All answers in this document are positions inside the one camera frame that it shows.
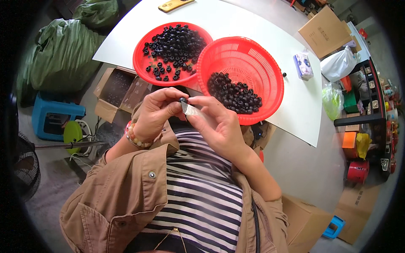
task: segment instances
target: blue plastic stool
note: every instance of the blue plastic stool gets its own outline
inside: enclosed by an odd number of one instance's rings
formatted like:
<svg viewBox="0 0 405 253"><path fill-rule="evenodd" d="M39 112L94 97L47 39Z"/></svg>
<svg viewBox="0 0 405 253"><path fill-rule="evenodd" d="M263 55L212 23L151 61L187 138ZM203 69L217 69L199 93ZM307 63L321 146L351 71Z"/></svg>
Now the blue plastic stool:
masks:
<svg viewBox="0 0 405 253"><path fill-rule="evenodd" d="M67 115L70 116L70 119L68 120L75 120L76 117L84 117L86 108L75 103L62 103L44 100L41 98L39 93L37 94L31 118L34 133L40 139L63 141L63 130L61 131L61 134L47 133L44 131L48 113L56 116Z"/></svg>
<svg viewBox="0 0 405 253"><path fill-rule="evenodd" d="M330 228L330 225L335 225L337 228L336 230L333 230L332 228ZM340 231L342 231L342 228L345 226L346 222L342 219L340 219L339 217L337 217L336 215L332 218L332 221L330 222L328 228L325 230L325 232L322 234L325 237L331 238L331 239L335 239Z"/></svg>

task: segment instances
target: tan jacket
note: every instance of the tan jacket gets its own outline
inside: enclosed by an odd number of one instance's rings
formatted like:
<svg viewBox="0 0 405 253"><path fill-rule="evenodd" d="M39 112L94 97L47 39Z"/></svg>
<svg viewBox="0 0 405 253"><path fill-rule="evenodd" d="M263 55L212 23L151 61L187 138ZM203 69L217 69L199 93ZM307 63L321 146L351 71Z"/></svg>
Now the tan jacket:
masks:
<svg viewBox="0 0 405 253"><path fill-rule="evenodd" d="M139 110L133 121L138 119ZM253 148L264 148L273 131L262 126L263 138ZM243 137L252 144L250 126L242 127ZM166 157L179 149L168 121L149 150L123 155L108 164L105 154L88 172L83 184L68 198L60 212L60 226L74 252L118 253L150 223L167 204ZM154 171L156 178L149 177ZM256 249L252 197L257 205L260 252L286 253L287 216L281 199L264 201L252 190L245 176L232 167L232 177L243 190L242 220L236 253Z"/></svg>

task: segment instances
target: metal pole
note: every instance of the metal pole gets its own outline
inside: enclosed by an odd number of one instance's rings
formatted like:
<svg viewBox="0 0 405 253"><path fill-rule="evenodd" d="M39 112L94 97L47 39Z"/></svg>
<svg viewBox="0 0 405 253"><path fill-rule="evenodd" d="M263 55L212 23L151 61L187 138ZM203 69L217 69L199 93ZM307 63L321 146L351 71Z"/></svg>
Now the metal pole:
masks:
<svg viewBox="0 0 405 253"><path fill-rule="evenodd" d="M35 150L38 149L73 149L73 148L84 148L92 147L98 145L108 144L108 141L85 141L77 143L57 143L57 144L37 144L35 145Z"/></svg>

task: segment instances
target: green lid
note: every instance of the green lid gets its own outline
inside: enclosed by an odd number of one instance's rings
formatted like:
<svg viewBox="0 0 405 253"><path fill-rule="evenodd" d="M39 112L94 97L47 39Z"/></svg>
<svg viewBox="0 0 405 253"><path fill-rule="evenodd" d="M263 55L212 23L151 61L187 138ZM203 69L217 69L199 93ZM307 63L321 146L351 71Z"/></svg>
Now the green lid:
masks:
<svg viewBox="0 0 405 253"><path fill-rule="evenodd" d="M83 132L78 122L71 120L69 121L63 132L63 142L70 143L70 142L77 142L78 140L83 138ZM69 154L78 153L80 148L73 148L73 149L66 149Z"/></svg>

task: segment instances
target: yellow bag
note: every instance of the yellow bag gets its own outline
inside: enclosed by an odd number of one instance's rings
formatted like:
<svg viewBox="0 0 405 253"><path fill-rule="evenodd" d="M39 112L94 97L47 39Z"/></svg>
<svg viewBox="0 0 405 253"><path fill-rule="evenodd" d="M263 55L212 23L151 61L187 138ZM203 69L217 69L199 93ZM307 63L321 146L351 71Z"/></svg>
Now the yellow bag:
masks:
<svg viewBox="0 0 405 253"><path fill-rule="evenodd" d="M373 140L370 139L369 134L357 134L356 146L359 157L363 158L364 160L366 159L367 151L372 141Z"/></svg>

